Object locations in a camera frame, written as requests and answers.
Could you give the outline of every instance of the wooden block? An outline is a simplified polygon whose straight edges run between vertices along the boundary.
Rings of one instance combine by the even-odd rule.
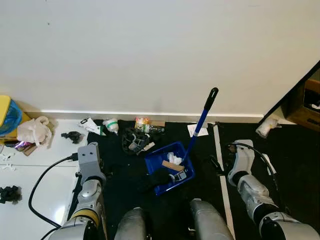
[[[177,165],[165,160],[162,161],[162,166],[165,166],[166,168],[169,168],[169,169],[176,170],[178,172],[185,170],[185,166]]]

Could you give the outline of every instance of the white floor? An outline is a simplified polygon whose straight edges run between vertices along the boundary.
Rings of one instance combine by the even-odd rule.
[[[0,187],[16,185],[21,187],[22,200],[17,204],[6,202],[0,204],[1,239],[39,240],[53,228],[50,224],[34,215],[28,207],[30,192],[41,173],[54,162],[76,153],[78,147],[86,144],[87,132],[77,126],[77,120],[58,120],[51,147],[37,148],[30,156],[15,149],[5,147],[3,154],[15,153],[8,161],[0,160]],[[84,134],[79,144],[61,137],[61,133],[78,131]],[[1,169],[12,164],[15,171]],[[51,169],[40,182],[34,197],[33,207],[41,214],[60,224],[72,198],[78,170],[78,162],[64,162]]]

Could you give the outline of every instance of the white plastic bag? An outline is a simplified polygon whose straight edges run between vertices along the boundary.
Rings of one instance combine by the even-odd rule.
[[[278,119],[267,118],[256,130],[255,132],[260,135],[260,137],[266,139],[269,131],[275,128],[281,128],[278,124]]]
[[[49,120],[46,116],[22,123],[17,128],[17,140],[35,143],[37,146],[45,141],[43,145],[48,145],[52,137],[50,129],[46,126],[48,123]]]

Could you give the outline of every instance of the white tape line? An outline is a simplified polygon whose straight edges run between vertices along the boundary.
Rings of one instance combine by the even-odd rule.
[[[218,129],[217,125],[215,125],[213,127],[213,133],[214,133],[216,157],[217,157],[218,163],[221,166],[221,169],[224,170],[224,165],[223,165],[223,161],[222,161],[222,154],[221,154],[221,146],[220,146],[219,129]],[[222,199],[223,199],[223,205],[224,205],[224,211],[225,211],[225,217],[226,217],[226,225],[228,226],[228,228],[233,236],[233,239],[236,240],[234,221],[232,218],[230,202],[229,202],[229,194],[228,194],[226,176],[220,176],[220,183],[221,183]]]

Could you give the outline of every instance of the yellow bin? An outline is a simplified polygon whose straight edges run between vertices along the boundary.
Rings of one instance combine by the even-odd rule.
[[[11,98],[7,95],[0,95],[0,128],[3,126],[5,119],[10,109],[11,105],[16,105],[15,102],[11,101]],[[29,121],[30,117],[28,117],[24,112],[22,112],[22,119],[20,124],[26,121]],[[17,139],[17,128],[15,128],[10,133],[6,133],[5,135],[0,135],[0,144],[3,144],[4,141],[12,141]]]

